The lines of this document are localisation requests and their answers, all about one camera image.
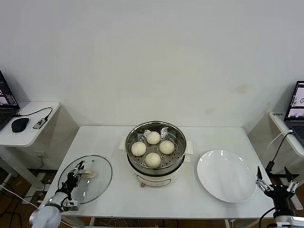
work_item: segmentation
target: pot handle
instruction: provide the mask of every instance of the pot handle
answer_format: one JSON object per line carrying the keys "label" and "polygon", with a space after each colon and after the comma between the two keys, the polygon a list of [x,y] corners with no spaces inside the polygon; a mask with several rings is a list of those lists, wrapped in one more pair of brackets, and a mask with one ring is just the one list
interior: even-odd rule
{"label": "pot handle", "polygon": [[121,139],[119,147],[118,147],[119,150],[125,151],[125,141],[126,141],[126,138]]}
{"label": "pot handle", "polygon": [[187,147],[186,147],[186,151],[184,153],[185,155],[185,160],[184,162],[190,162],[190,156],[193,155],[193,144],[191,141],[187,141]]}

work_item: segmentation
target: steamer basket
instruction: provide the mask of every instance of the steamer basket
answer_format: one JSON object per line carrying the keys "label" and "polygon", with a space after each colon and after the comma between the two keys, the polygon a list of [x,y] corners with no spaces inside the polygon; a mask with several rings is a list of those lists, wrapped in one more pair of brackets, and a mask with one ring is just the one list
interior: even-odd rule
{"label": "steamer basket", "polygon": [[[149,132],[158,132],[161,135],[161,141],[158,144],[151,145],[147,142],[146,136]],[[161,153],[160,144],[163,141],[171,141],[174,144],[174,152],[170,155]],[[143,156],[134,156],[131,147],[135,142],[143,142],[146,147],[146,153]],[[184,161],[186,150],[186,138],[176,126],[161,121],[151,121],[135,127],[126,139],[126,150],[129,163],[142,174],[148,176],[164,176],[178,169]],[[150,168],[145,164],[145,158],[149,153],[157,153],[161,157],[159,168]]]}

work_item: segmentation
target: steamed bun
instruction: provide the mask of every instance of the steamed bun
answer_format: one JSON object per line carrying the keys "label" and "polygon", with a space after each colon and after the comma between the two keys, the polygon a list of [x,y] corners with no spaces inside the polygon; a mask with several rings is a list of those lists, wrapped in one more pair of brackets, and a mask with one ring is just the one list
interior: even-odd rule
{"label": "steamed bun", "polygon": [[158,144],[161,140],[161,136],[160,134],[158,134],[157,132],[149,132],[147,134],[147,142],[150,144]]}
{"label": "steamed bun", "polygon": [[157,168],[161,165],[161,157],[156,153],[149,153],[146,156],[145,163],[150,168]]}
{"label": "steamed bun", "polygon": [[146,145],[143,142],[136,142],[131,147],[131,152],[134,156],[142,156],[146,153]]}
{"label": "steamed bun", "polygon": [[174,151],[174,144],[170,141],[162,141],[160,150],[164,154],[172,154]]}

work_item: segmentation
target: white table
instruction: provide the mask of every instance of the white table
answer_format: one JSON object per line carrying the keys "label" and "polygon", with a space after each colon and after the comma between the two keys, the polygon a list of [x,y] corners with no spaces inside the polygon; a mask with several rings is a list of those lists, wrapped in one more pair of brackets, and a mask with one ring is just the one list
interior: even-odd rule
{"label": "white table", "polygon": [[133,127],[83,126],[79,129],[43,202],[57,190],[58,179],[66,166],[85,155],[105,157],[113,169],[108,189],[97,199],[82,204],[79,211],[63,213],[79,217],[122,217],[163,219],[257,219],[273,207],[273,202],[257,188],[244,203],[225,203],[210,195],[198,180],[199,157],[212,149],[225,149],[245,159],[253,170],[260,166],[270,182],[244,130],[239,127],[181,127],[193,142],[194,154],[184,163],[177,180],[168,186],[145,186],[134,177],[120,141]]}
{"label": "white table", "polygon": [[[290,128],[284,122],[285,114],[286,112],[283,111],[269,112],[270,118],[278,127],[280,132],[285,132],[290,130]],[[286,139],[289,142],[292,149],[294,150],[294,152],[300,157],[304,158],[304,147],[302,146],[302,144],[300,144],[299,140],[292,134],[287,135]]]}
{"label": "white table", "polygon": [[[286,132],[290,130],[290,128],[285,124],[286,112],[284,111],[271,111],[269,112],[269,116],[271,120],[275,123],[278,127],[280,132]],[[286,140],[288,141],[289,145],[293,149],[293,151],[301,158],[304,158],[304,147],[300,144],[299,140],[292,134],[287,135]],[[288,185],[288,181],[286,178],[280,178],[281,182],[285,185]],[[304,183],[304,174],[300,174],[296,180],[299,182],[298,187],[300,187]],[[293,203],[296,210],[303,210],[303,206],[296,195],[291,198],[291,202]]]}
{"label": "white table", "polygon": [[50,109],[43,110],[36,114],[26,116],[29,118],[29,123],[26,129],[20,133],[14,133],[11,130],[11,123],[18,119],[19,117],[12,118],[4,128],[0,130],[0,166],[3,167],[8,173],[9,176],[6,178],[5,182],[9,180],[11,176],[16,176],[18,173],[24,179],[26,179],[32,187],[27,193],[28,195],[34,195],[37,190],[43,190],[45,187],[44,184],[40,181],[43,178],[43,174],[40,174],[38,177],[35,177],[28,169],[17,159],[15,158],[6,147],[28,147],[37,139],[40,133],[43,131],[45,126],[48,124],[50,119],[53,117],[57,109],[59,108],[58,102],[18,102],[20,114],[29,114],[39,109],[45,107],[52,107],[53,111],[48,117],[48,121],[40,128],[33,129],[33,126],[41,119],[47,116],[50,112]]}

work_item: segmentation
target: floor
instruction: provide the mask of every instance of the floor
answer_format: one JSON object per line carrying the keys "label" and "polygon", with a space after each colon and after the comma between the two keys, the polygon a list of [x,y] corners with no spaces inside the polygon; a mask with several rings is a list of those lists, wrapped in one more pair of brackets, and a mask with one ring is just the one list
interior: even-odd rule
{"label": "floor", "polygon": [[[4,181],[7,173],[0,168],[0,181]],[[51,183],[55,174],[47,173],[43,182]],[[9,185],[14,189],[14,191],[20,195],[25,196],[28,191],[30,184],[24,180],[22,177],[18,176],[12,178],[9,181]],[[297,190],[297,196],[299,200],[304,205],[304,185]],[[22,204],[19,198],[12,198],[13,195],[8,192],[0,193],[0,227],[4,228],[30,228],[29,217],[35,208],[31,205]],[[37,203],[38,200],[42,200],[44,194],[42,192],[37,192],[32,203],[36,206],[39,206]],[[297,211],[298,215],[304,217],[304,211]],[[89,225],[89,218],[81,218],[86,225]],[[237,225],[241,221],[234,222],[234,225]],[[267,227],[267,224],[274,222],[273,219],[263,220],[262,227]],[[224,228],[224,220],[185,220],[185,219],[101,219],[97,218],[95,220],[95,226],[104,226],[104,227],[169,227],[169,228]],[[69,226],[62,224],[60,228],[68,228]]]}

